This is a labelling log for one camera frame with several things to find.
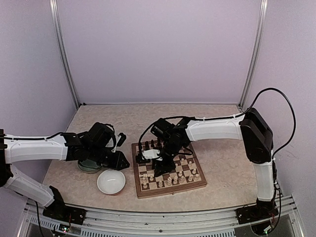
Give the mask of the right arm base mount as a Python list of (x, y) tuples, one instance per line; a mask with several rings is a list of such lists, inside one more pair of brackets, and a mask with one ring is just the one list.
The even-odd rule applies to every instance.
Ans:
[(258, 207), (257, 205), (244, 206), (236, 209), (236, 215), (238, 223), (241, 225), (271, 218), (273, 215), (277, 216), (278, 209), (276, 207), (267, 209), (266, 207)]

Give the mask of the aluminium frame post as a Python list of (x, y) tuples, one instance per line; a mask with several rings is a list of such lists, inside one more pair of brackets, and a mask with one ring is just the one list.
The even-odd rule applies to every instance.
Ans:
[(76, 86), (71, 74), (69, 60), (67, 57), (66, 48), (65, 48), (65, 44), (63, 40), (61, 21), (60, 21), (59, 10), (58, 10), (58, 2), (57, 0), (50, 0), (49, 4), (50, 4), (50, 11), (52, 15), (53, 25), (54, 25), (55, 33), (57, 37), (57, 43), (58, 43), (58, 48), (59, 48), (59, 52), (61, 56), (61, 61), (63, 64), (65, 76), (66, 76), (66, 81), (69, 86), (71, 97), (75, 105), (75, 108), (78, 110), (80, 107), (80, 101), (79, 101), (79, 96), (78, 96)]
[(260, 54), (261, 41), (264, 34), (264, 27), (266, 22), (266, 15), (268, 10), (268, 0), (260, 1), (260, 9), (258, 16), (258, 23), (256, 28), (256, 34), (254, 39), (254, 45), (252, 48), (252, 53), (250, 57), (250, 63), (246, 74), (246, 81), (242, 90), (242, 94), (238, 103), (240, 110), (245, 108), (246, 100), (250, 92), (251, 83), (254, 78), (254, 73), (256, 69), (257, 60)]

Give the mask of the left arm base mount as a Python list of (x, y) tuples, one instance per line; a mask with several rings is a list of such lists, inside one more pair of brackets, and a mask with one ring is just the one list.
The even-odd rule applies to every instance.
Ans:
[(86, 216), (86, 210), (70, 206), (45, 208), (43, 211), (43, 216), (70, 224), (83, 225)]

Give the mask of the white ceramic bowl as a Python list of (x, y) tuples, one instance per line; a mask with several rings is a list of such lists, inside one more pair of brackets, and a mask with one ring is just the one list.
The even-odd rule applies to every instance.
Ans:
[(126, 184), (126, 178), (121, 171), (105, 170), (97, 178), (99, 191), (106, 195), (116, 195), (121, 192)]

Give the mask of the right aluminium frame post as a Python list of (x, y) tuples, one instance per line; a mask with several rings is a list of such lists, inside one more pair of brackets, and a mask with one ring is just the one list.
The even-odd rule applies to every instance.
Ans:
[(268, 0), (260, 1), (260, 9), (258, 16), (258, 23), (256, 28), (256, 34), (254, 39), (254, 45), (252, 48), (252, 53), (250, 57), (250, 63), (246, 74), (246, 81), (242, 90), (242, 94), (238, 103), (240, 110), (245, 108), (246, 100), (250, 92), (251, 83), (254, 78), (254, 73), (256, 69), (257, 60), (260, 54), (261, 41), (264, 34), (264, 27), (266, 22), (266, 15), (268, 10)]

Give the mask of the wooden chess board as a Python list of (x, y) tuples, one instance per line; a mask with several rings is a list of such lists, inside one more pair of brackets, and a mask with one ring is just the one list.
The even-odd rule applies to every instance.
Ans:
[[(151, 181), (149, 178), (142, 179), (139, 177), (139, 174), (154, 174), (154, 169), (152, 162), (149, 163), (141, 163), (138, 164), (136, 162), (136, 155), (139, 152), (138, 144), (133, 143), (131, 145), (132, 149), (132, 157), (133, 157), (133, 171), (134, 171), (134, 179), (135, 179), (135, 187), (136, 187), (136, 194), (138, 198), (153, 198), (153, 197), (159, 197), (164, 195), (171, 195), (175, 193), (180, 192), (186, 192), (191, 191), (194, 189), (204, 188), (207, 185), (207, 181), (205, 178), (205, 175), (202, 171), (201, 165), (199, 163), (199, 160), (196, 156), (196, 153), (192, 147), (192, 145), (188, 146), (188, 150), (181, 149), (180, 155), (176, 156), (174, 158), (175, 163), (175, 169), (169, 173), (163, 174), (161, 176), (155, 177)], [(180, 164), (181, 159), (185, 160), (184, 165)], [(196, 168), (197, 173), (199, 174), (199, 179), (195, 181), (194, 179), (189, 182), (188, 177), (192, 174), (192, 170)], [(186, 178), (185, 183), (180, 184), (178, 181), (177, 185), (167, 186), (166, 181), (168, 177), (178, 176), (179, 178), (179, 172), (183, 172), (184, 176)], [(142, 183), (143, 181), (148, 182), (148, 188), (146, 190), (142, 190)], [(163, 187), (158, 187), (158, 182), (162, 180), (163, 181)]]

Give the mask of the left aluminium frame post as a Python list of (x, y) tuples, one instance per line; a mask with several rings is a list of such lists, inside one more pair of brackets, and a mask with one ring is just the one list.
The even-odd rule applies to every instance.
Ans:
[(57, 0), (50, 0), (49, 4), (50, 4), (50, 11), (52, 15), (53, 25), (54, 25), (55, 33), (57, 37), (57, 43), (58, 43), (58, 48), (59, 48), (59, 52), (61, 56), (61, 61), (63, 64), (65, 76), (66, 76), (66, 81), (69, 86), (71, 97), (75, 105), (75, 108), (78, 110), (80, 107), (80, 101), (79, 101), (79, 96), (78, 96), (76, 86), (71, 74), (69, 60), (67, 57), (66, 48), (65, 48), (65, 44), (63, 40), (61, 21), (60, 21), (59, 10), (58, 10), (58, 2)]

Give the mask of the front aluminium rail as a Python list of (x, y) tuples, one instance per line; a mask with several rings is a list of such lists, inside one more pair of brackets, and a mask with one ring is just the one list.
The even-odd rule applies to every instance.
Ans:
[(188, 212), (135, 212), (85, 207), (82, 225), (42, 216), (43, 208), (27, 201), (17, 237), (253, 237), (255, 226), (268, 220), (240, 224), (237, 207)]

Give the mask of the black chess pieces row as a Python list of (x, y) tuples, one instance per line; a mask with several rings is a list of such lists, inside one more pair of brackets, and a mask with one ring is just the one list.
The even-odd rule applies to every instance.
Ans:
[(142, 151), (147, 151), (147, 150), (161, 150), (162, 149), (163, 143), (160, 140), (149, 140), (142, 142)]

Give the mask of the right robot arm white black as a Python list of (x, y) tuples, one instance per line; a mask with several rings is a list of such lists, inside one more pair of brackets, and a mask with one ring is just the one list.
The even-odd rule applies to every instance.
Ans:
[(275, 207), (277, 171), (273, 132), (251, 104), (245, 112), (216, 118), (179, 116), (177, 124), (170, 118), (159, 118), (149, 129), (164, 142), (163, 147), (140, 152), (142, 159), (154, 159), (155, 175), (160, 176), (175, 166), (174, 157), (191, 142), (210, 139), (240, 140), (246, 157), (253, 164), (257, 182), (257, 200), (252, 214), (263, 219)]

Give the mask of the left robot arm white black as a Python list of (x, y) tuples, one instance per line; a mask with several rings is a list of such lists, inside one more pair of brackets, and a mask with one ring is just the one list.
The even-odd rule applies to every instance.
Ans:
[(90, 160), (113, 170), (130, 166), (123, 152), (117, 150), (126, 140), (110, 124), (96, 122), (81, 133), (59, 132), (48, 137), (6, 135), (0, 131), (0, 185), (40, 203), (63, 220), (69, 208), (53, 186), (42, 185), (14, 167), (15, 162), (30, 160)]

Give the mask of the green glass bowl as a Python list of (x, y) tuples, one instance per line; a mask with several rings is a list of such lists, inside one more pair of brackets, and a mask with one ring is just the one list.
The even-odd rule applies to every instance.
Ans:
[(78, 161), (78, 168), (89, 174), (94, 174), (101, 169), (101, 166), (91, 160)]

